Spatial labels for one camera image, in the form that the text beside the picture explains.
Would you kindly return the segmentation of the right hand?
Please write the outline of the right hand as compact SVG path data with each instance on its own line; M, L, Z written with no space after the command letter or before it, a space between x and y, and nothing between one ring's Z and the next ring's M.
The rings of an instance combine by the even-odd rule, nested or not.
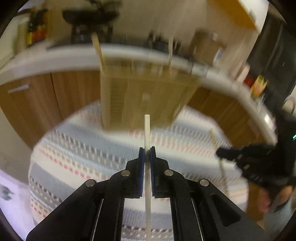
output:
M284 204L286 201L289 200L291 194L294 191L293 186L286 186L283 188L279 193L279 200L278 205ZM259 209L266 213L269 211L271 205L273 203L273 199L269 196L269 192L265 189L260 189L259 195L258 195L258 207Z

